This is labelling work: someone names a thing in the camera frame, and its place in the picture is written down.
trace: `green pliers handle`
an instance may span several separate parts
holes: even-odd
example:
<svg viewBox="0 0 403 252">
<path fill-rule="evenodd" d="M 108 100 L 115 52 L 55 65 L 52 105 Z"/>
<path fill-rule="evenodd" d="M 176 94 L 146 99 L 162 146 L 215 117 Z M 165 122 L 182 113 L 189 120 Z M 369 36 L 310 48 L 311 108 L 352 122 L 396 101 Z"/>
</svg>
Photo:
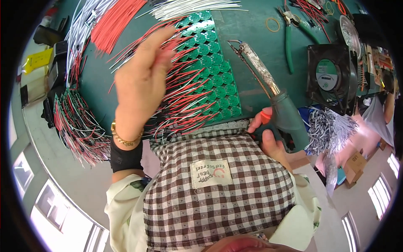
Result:
<svg viewBox="0 0 403 252">
<path fill-rule="evenodd" d="M 285 27 L 285 55 L 287 57 L 288 68 L 290 73 L 294 73 L 293 57 L 291 55 L 291 26 Z"/>
<path fill-rule="evenodd" d="M 299 23 L 299 28 L 305 32 L 315 44 L 320 44 L 319 40 L 315 37 L 315 35 L 312 33 L 310 29 L 308 29 L 303 23 Z"/>
</svg>

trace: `lips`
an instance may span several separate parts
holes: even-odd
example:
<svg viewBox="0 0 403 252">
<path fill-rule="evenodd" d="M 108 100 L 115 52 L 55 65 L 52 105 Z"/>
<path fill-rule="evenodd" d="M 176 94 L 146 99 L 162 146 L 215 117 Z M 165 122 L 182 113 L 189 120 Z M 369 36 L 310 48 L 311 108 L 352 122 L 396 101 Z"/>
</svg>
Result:
<svg viewBox="0 0 403 252">
<path fill-rule="evenodd" d="M 259 251 L 259 248 L 272 248 L 266 242 L 253 237 L 243 237 L 235 239 L 231 243 L 225 245 L 220 252 L 247 252 L 247 251 Z"/>
</svg>

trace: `green table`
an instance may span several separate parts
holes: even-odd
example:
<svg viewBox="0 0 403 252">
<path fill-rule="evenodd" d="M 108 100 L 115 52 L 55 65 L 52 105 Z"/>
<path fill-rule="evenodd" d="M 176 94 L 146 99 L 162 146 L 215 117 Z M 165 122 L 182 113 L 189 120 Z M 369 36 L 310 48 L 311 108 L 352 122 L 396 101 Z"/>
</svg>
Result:
<svg viewBox="0 0 403 252">
<path fill-rule="evenodd" d="M 58 25 L 61 18 L 67 15 L 72 16 L 78 0 L 64 1 L 60 6 L 60 12 L 53 22 Z M 354 0 L 345 0 L 346 5 L 352 13 L 358 13 L 358 7 Z M 295 72 L 290 75 L 285 57 L 285 21 L 277 11 L 277 6 L 283 6 L 284 0 L 243 0 L 242 9 L 246 11 L 212 11 L 213 19 L 224 57 L 229 60 L 234 70 L 235 81 L 239 91 L 243 115 L 239 118 L 255 116 L 262 108 L 269 106 L 270 102 L 259 83 L 246 68 L 244 63 L 237 58 L 235 53 L 227 44 L 229 39 L 237 39 L 248 42 L 259 55 L 263 63 L 273 75 L 280 89 L 287 89 L 296 107 L 309 106 L 313 101 L 306 97 L 307 86 L 307 46 L 313 42 L 298 28 L 291 26 L 292 34 L 292 55 Z M 329 23 L 325 29 L 332 41 L 337 43 L 335 26 L 339 22 L 340 12 L 335 3 L 331 2 L 334 8 L 334 15 L 328 16 Z M 291 7 L 293 14 L 298 15 L 302 21 L 307 21 L 304 13 L 298 8 Z M 151 7 L 144 6 L 139 14 L 142 14 Z M 280 23 L 280 30 L 276 33 L 267 30 L 265 21 L 268 17 L 276 18 Z M 144 15 L 138 19 L 132 19 L 120 36 L 111 55 L 97 57 L 94 44 L 89 44 L 86 50 L 87 62 L 82 74 L 80 93 L 87 101 L 100 125 L 109 131 L 110 123 L 114 118 L 114 111 L 117 106 L 116 90 L 113 87 L 110 94 L 108 90 L 113 83 L 113 74 L 109 67 L 111 63 L 106 62 L 116 53 L 121 51 L 129 43 L 141 37 L 157 21 L 150 15 Z M 269 21 L 270 27 L 276 29 L 276 23 Z M 316 37 L 324 44 L 329 43 L 325 34 L 317 27 L 312 28 Z"/>
</svg>

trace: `checkered apron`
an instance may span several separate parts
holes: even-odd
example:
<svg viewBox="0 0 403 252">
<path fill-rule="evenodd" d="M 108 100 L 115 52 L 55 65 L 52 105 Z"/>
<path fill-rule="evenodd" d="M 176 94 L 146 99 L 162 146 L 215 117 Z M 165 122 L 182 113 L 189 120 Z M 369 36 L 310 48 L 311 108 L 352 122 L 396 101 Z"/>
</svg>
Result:
<svg viewBox="0 0 403 252">
<path fill-rule="evenodd" d="M 204 247 L 277 226 L 295 204 L 286 169 L 244 130 L 184 135 L 152 150 L 161 170 L 144 198 L 148 251 Z M 200 160 L 227 160 L 233 184 L 193 189 L 190 166 Z"/>
</svg>

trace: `black border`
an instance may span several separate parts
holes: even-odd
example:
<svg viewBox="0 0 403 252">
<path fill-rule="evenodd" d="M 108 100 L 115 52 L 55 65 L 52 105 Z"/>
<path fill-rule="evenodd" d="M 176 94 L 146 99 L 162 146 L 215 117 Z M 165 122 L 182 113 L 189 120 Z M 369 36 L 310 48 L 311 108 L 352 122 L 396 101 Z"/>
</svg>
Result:
<svg viewBox="0 0 403 252">
<path fill-rule="evenodd" d="M 1 6 L 1 245 L 10 242 L 12 243 L 10 245 L 16 251 L 45 251 L 41 241 L 36 237 L 35 231 L 31 229 L 30 221 L 21 207 L 17 196 L 18 192 L 12 182 L 6 129 L 8 128 L 8 106 L 11 88 L 16 78 L 18 59 L 21 58 L 30 35 L 40 23 L 40 18 L 38 17 L 44 15 L 44 10 L 52 2 L 51 0 L 3 1 L 3 6 Z M 402 35 L 400 34 L 402 12 L 397 4 L 394 5 L 394 2 L 397 1 L 367 0 L 364 1 L 364 5 L 383 29 L 390 44 L 398 79 L 401 80 L 402 74 L 400 70 L 403 64 L 401 55 Z M 402 84 L 402 82 L 399 83 L 400 90 L 403 90 Z M 399 187 L 393 207 L 389 208 L 382 219 L 376 239 L 367 251 L 397 251 L 401 233 L 401 216 L 403 214 L 400 204 L 402 202 L 401 176 L 402 171 L 400 172 Z"/>
</svg>

